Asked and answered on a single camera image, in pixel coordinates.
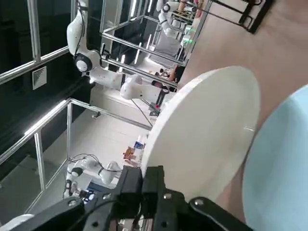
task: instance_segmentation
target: screw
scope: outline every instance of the screw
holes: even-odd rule
[[[197,199],[194,201],[195,205],[203,205],[203,201],[201,199]]]
[[[109,199],[111,197],[111,193],[107,194],[107,195],[104,195],[103,196],[103,200],[106,200],[106,199]]]
[[[76,200],[72,200],[68,203],[68,206],[74,206],[77,204],[77,201]]]
[[[172,194],[171,193],[166,193],[164,195],[164,199],[170,199],[172,197]]]

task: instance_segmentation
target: beige floor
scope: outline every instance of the beige floor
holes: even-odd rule
[[[242,7],[240,0],[229,0]],[[212,12],[229,14],[213,5]],[[308,1],[277,0],[255,35],[209,16],[180,82],[183,86],[206,71],[231,65],[251,69],[261,89],[258,128],[288,95],[308,83]],[[241,167],[217,203],[244,221]]]

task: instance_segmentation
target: air vent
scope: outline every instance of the air vent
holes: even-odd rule
[[[47,67],[46,66],[32,72],[33,90],[43,86],[46,83],[47,83]]]

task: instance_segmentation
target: white round plate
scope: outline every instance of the white round plate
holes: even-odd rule
[[[254,230],[308,230],[308,86],[288,97],[256,135],[243,205]]]
[[[260,109],[253,73],[231,66],[185,85],[158,117],[141,169],[163,165],[166,187],[215,200],[242,163]]]

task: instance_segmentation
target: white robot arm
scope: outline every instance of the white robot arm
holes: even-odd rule
[[[185,6],[184,2],[169,1],[165,5],[163,5],[162,2],[163,2],[163,0],[160,0],[156,5],[157,11],[160,11],[160,14],[158,16],[159,22],[160,22],[166,36],[171,37],[171,38],[176,38],[179,31],[171,28],[169,21],[168,21],[168,19],[170,17],[170,13],[172,11],[175,11],[175,10],[178,10],[178,9],[181,9],[181,11],[184,10],[184,9],[191,11],[192,8],[191,7],[190,8],[183,7],[183,5]],[[176,26],[176,27],[181,26],[181,22],[175,20],[175,23],[176,24],[174,26]]]
[[[128,100],[145,99],[156,102],[161,91],[152,85],[143,85],[142,79],[127,76],[128,83],[125,84],[122,73],[105,70],[100,65],[101,54],[96,50],[87,48],[87,23],[88,23],[89,0],[78,0],[78,11],[76,18],[67,27],[67,44],[70,53],[74,56],[76,67],[81,72],[89,72],[92,81],[106,87],[121,90],[121,95]]]
[[[81,72],[89,72],[95,82],[120,90],[122,74],[104,70],[100,65],[101,55],[87,48],[88,0],[79,0],[76,18],[68,25],[66,36],[70,53]]]
[[[63,192],[64,198],[72,196],[74,191],[77,190],[75,179],[80,177],[85,170],[97,174],[105,185],[109,185],[116,174],[121,172],[121,168],[115,161],[110,162],[107,168],[102,167],[98,161],[89,158],[78,160],[76,163],[70,163],[67,166],[65,189]]]

